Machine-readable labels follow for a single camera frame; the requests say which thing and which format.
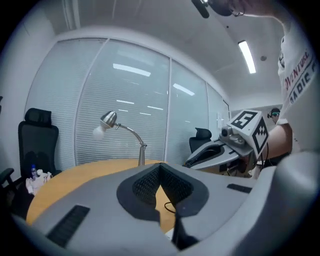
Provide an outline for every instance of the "black office chair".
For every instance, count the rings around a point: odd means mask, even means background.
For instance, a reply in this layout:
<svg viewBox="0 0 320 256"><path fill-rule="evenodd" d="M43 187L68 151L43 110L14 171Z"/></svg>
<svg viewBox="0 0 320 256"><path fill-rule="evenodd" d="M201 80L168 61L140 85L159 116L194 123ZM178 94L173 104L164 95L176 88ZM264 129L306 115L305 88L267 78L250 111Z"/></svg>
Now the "black office chair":
<svg viewBox="0 0 320 256"><path fill-rule="evenodd" d="M200 148L203 144L211 141L211 131L208 129L203 128L195 128L196 129L196 135L195 137L191 137L189 139L189 145L191 149L191 153L196 151L198 148Z"/></svg>
<svg viewBox="0 0 320 256"><path fill-rule="evenodd" d="M28 193L26 178L31 178L31 168L42 169L53 176L61 173L55 167L55 150L59 129L51 124L51 111L30 108L18 127L20 172L23 183L15 192L11 204L11 212L26 219L29 206L34 196ZM5 170L3 179L11 180L10 171Z"/></svg>

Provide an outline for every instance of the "round table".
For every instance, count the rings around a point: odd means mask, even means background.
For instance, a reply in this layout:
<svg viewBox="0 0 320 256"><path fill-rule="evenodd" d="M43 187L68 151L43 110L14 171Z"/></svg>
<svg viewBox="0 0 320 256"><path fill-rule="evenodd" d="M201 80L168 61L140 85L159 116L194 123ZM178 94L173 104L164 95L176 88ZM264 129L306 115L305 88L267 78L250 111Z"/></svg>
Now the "round table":
<svg viewBox="0 0 320 256"><path fill-rule="evenodd" d="M145 160L145 164L163 163L157 160ZM137 159L112 159L86 163L65 170L44 184L33 198L26 222L32 224L37 217L53 203L75 190L83 183L97 177L114 174L138 166ZM160 186L156 195L156 209L160 212L160 227L166 233L174 227L175 215L165 209L170 200ZM167 207L174 211L171 204Z"/></svg>

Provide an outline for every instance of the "ceiling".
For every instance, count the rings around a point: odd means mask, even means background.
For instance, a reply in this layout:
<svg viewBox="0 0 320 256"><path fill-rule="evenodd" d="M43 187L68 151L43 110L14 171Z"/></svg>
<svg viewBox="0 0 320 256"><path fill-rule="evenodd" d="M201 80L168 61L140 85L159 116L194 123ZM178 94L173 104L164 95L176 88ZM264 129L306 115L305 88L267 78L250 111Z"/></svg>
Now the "ceiling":
<svg viewBox="0 0 320 256"><path fill-rule="evenodd" d="M191 0L44 2L43 8L56 34L92 25L134 29L188 54L219 81L230 99L281 93L278 57L283 30L271 18L222 17L208 8L210 17L204 19ZM70 7L74 17L72 22L69 20L69 28L63 5ZM242 40L249 45L255 74L249 74L238 47ZM266 61L261 61L261 56L266 56Z"/></svg>

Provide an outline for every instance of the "small object on table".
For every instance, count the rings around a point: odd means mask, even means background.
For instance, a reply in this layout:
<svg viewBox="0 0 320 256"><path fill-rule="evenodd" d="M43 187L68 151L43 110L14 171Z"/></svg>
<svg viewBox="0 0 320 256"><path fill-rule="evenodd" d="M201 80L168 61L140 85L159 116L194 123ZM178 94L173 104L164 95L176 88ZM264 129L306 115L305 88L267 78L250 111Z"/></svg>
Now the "small object on table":
<svg viewBox="0 0 320 256"><path fill-rule="evenodd" d="M25 180L25 186L29 194L36 195L39 189L51 179L52 174L50 172L44 173L42 169L36 171L38 177L27 178Z"/></svg>

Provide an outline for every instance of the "water bottle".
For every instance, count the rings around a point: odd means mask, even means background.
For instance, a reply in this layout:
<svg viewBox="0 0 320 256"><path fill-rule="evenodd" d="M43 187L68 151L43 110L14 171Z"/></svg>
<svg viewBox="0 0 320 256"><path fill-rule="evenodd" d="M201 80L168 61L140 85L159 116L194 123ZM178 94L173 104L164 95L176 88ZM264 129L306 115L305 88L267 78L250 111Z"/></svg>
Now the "water bottle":
<svg viewBox="0 0 320 256"><path fill-rule="evenodd" d="M31 166L31 176L32 176L32 179L33 179L33 180L35 180L36 177L38 176L38 175L37 175L37 169L36 169L36 165L35 165L35 164L33 164L33 165Z"/></svg>

